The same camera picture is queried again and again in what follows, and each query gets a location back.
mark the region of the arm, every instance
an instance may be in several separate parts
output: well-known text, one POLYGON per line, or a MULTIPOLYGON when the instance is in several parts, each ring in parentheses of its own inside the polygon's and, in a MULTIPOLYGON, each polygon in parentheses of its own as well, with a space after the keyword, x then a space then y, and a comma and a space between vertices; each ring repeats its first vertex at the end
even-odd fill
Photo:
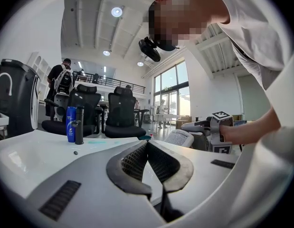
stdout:
POLYGON ((278 130, 280 127, 279 119, 271 107, 265 115, 255 122, 237 127, 220 126, 219 130, 226 142, 249 144, 258 142, 266 133, 278 130))
POLYGON ((49 86, 49 87, 51 87, 51 83, 52 83, 52 80, 53 80, 53 78, 54 78, 54 71, 55 71, 55 69, 56 69, 56 66, 54 66, 54 67, 51 69, 50 73, 49 73, 48 76, 47 76, 47 82, 48 82, 48 86, 49 86))

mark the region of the white shelf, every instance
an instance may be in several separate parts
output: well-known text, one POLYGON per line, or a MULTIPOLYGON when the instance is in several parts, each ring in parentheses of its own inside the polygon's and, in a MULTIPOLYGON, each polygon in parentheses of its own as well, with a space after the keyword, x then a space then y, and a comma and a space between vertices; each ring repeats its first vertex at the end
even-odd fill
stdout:
POLYGON ((49 89, 47 83, 47 76, 51 71, 51 67, 48 65, 46 60, 39 54, 39 52, 33 52, 27 63, 28 66, 32 67, 40 77, 40 85, 38 89, 38 98, 43 100, 46 97, 49 89))

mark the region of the mesh chair back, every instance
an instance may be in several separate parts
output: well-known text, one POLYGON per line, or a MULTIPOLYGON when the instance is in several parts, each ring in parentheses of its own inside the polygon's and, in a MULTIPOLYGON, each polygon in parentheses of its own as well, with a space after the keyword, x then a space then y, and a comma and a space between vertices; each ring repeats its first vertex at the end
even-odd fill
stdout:
POLYGON ((84 125, 96 125, 95 108, 97 107, 101 94, 96 93, 97 87, 78 85, 77 90, 72 90, 68 106, 84 106, 84 125))
POLYGON ((135 102, 132 90, 117 87, 114 93, 109 94, 110 111, 106 124, 118 127, 133 126, 135 102))

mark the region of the cardboard box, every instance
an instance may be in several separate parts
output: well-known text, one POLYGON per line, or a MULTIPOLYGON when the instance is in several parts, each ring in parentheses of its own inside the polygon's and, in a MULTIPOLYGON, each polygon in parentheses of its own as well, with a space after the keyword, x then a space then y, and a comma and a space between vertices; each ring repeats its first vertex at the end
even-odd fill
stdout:
POLYGON ((180 129, 183 124, 191 123, 192 116, 181 116, 180 119, 176 120, 175 129, 180 129))

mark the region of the man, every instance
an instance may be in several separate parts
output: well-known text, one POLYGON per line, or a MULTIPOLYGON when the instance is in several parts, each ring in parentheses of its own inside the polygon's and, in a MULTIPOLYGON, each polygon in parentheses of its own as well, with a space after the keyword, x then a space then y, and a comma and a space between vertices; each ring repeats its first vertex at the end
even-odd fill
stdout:
MULTIPOLYGON (((196 39, 207 26, 217 23, 230 37, 233 50, 266 90, 290 60, 294 45, 285 45, 269 19, 251 0, 156 0, 149 8, 149 34, 153 41, 174 45, 196 39)), ((226 142, 256 143, 280 128, 274 109, 260 119, 237 127, 221 126, 226 142)))
POLYGON ((166 114, 166 110, 167 110, 167 108, 165 108, 164 104, 165 104, 165 100, 161 100, 161 105, 160 105, 160 111, 159 111, 159 114, 166 114))
MULTIPOLYGON (((54 97, 56 95, 56 92, 54 90, 55 79, 57 79, 57 77, 63 71, 64 68, 71 69, 71 60, 69 58, 64 59, 61 65, 54 66, 51 69, 50 73, 48 74, 47 82, 48 82, 48 87, 50 88, 50 90, 48 91, 47 99, 54 101, 54 97)), ((50 116, 49 104, 46 104, 46 116, 50 116)))

